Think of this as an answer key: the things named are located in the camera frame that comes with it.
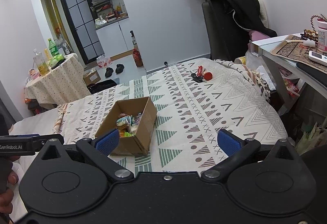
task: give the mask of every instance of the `cardboard box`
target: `cardboard box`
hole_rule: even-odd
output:
[[[106,116],[95,137],[102,136],[116,127],[116,121],[121,113],[136,116],[142,112],[142,117],[135,136],[120,137],[119,145],[114,149],[111,155],[147,155],[153,125],[157,118],[157,109],[150,97],[118,100]]]
[[[90,73],[90,74],[85,73],[83,75],[83,80],[84,80],[86,86],[88,86],[89,84],[92,84],[92,83],[99,82],[100,79],[101,79],[101,77],[97,70],[93,73]]]

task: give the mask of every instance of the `cooking oil bottle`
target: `cooking oil bottle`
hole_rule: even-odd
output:
[[[38,67],[40,74],[44,76],[48,72],[50,72],[49,67],[48,65],[46,65],[42,53],[38,52],[37,49],[34,49],[33,51],[35,53],[33,60],[36,63],[36,66]]]

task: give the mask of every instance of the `slipper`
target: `slipper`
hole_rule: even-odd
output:
[[[108,77],[112,76],[112,73],[113,73],[113,69],[110,68],[110,67],[107,67],[107,69],[106,69],[106,73],[104,74],[104,76],[105,76],[106,78],[108,78]]]
[[[125,67],[122,64],[117,64],[116,73],[123,72],[124,68]]]

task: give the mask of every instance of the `human hand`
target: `human hand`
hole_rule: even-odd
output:
[[[20,156],[12,156],[9,159],[16,161]],[[8,176],[8,182],[12,185],[18,183],[18,175],[12,170]],[[0,194],[0,213],[11,214],[12,212],[12,199],[14,198],[14,192],[7,188],[6,192]]]

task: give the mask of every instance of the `white cabinet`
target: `white cabinet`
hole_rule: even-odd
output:
[[[121,20],[121,21],[119,20],[118,23],[120,25],[120,29],[122,30],[122,34],[125,39],[128,50],[132,50],[134,48],[134,45],[132,42],[132,35],[130,34],[130,31],[133,29],[130,25],[129,18]]]
[[[96,33],[107,57],[128,51],[118,22],[102,27]]]

